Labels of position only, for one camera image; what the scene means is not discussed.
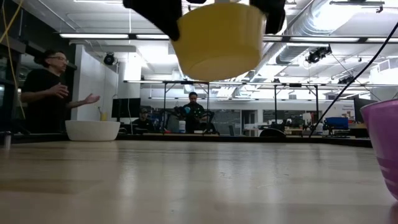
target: table surface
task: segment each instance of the table surface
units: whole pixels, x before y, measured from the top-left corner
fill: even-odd
[[[44,142],[0,150],[0,223],[398,223],[372,149]]]

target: person in dark clothing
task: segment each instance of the person in dark clothing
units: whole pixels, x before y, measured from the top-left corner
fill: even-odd
[[[32,133],[59,133],[67,110],[97,102],[90,94],[82,101],[71,102],[68,87],[60,76],[68,60],[61,51],[48,50],[35,63],[43,69],[31,71],[22,87],[21,101],[27,103],[26,125]]]
[[[186,133],[194,133],[195,130],[199,129],[200,121],[206,121],[207,117],[201,118],[201,114],[205,112],[205,109],[202,105],[197,103],[198,94],[195,92],[189,93],[189,104],[184,106],[185,108],[189,108],[187,114],[187,118],[185,119],[185,132]]]
[[[132,122],[133,128],[147,130],[148,132],[154,132],[154,124],[152,124],[152,121],[149,120],[147,117],[148,111],[145,108],[141,108],[139,112],[139,119],[136,119]]]

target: ceiling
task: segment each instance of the ceiling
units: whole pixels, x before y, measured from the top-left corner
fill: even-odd
[[[295,0],[295,2],[297,6],[287,10],[288,23],[310,0]],[[24,2],[23,7],[59,32],[161,33],[145,18],[134,11],[125,9],[122,4],[82,3],[73,0],[29,0]],[[376,13],[376,8],[363,8],[332,35],[386,36],[397,21],[398,6],[385,8],[379,14]],[[91,41],[90,44],[135,45],[152,68],[152,70],[143,71],[146,73],[171,74],[172,70],[178,68],[177,58],[168,53],[168,41],[99,40]],[[347,69],[367,62],[379,47],[379,45],[369,44],[331,45],[333,54]],[[104,55],[104,52],[97,52],[97,54]],[[382,57],[392,55],[398,56],[398,44],[388,45],[381,53]],[[284,78],[293,77],[297,80],[297,77],[302,77],[302,80],[306,80],[308,77],[331,77],[345,70],[332,56],[327,56],[320,63],[309,68],[303,58],[299,58],[295,66],[289,66],[283,71]]]

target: black cable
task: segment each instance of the black cable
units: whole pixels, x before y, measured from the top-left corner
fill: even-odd
[[[337,95],[337,97],[333,100],[333,102],[331,102],[331,104],[329,105],[328,109],[326,109],[326,111],[322,114],[321,118],[318,120],[317,124],[315,125],[315,127],[312,129],[311,134],[309,136],[309,138],[312,136],[313,132],[315,131],[315,129],[317,128],[318,124],[322,121],[322,119],[325,117],[325,115],[327,114],[327,112],[329,112],[330,108],[336,103],[336,101],[338,100],[339,97],[342,96],[342,94],[344,93],[344,91],[351,85],[353,84],[353,82],[355,82],[355,80],[361,76],[366,69],[368,69],[372,63],[375,61],[375,59],[377,59],[377,57],[379,56],[379,54],[383,51],[383,49],[386,47],[386,45],[388,44],[388,42],[390,41],[391,37],[394,35],[394,33],[396,32],[398,28],[398,22],[397,24],[394,26],[394,28],[392,28],[391,33],[388,35],[388,37],[386,38],[386,40],[384,41],[384,43],[381,45],[380,49],[377,51],[377,53],[373,56],[373,58],[369,61],[369,63],[362,69],[362,71],[360,71],[343,89],[342,91]]]
[[[331,55],[332,55],[332,56],[336,59],[336,61],[343,67],[343,69],[346,70],[346,72],[347,72],[348,74],[352,75],[352,73],[349,72],[348,69],[347,69],[347,68],[346,68],[346,67],[345,67],[333,54],[331,54]],[[379,101],[381,101],[380,98],[378,98],[375,94],[373,94],[368,88],[366,88],[366,86],[363,86],[363,88],[364,88],[365,90],[367,90],[370,94],[372,94],[372,96],[376,97]]]

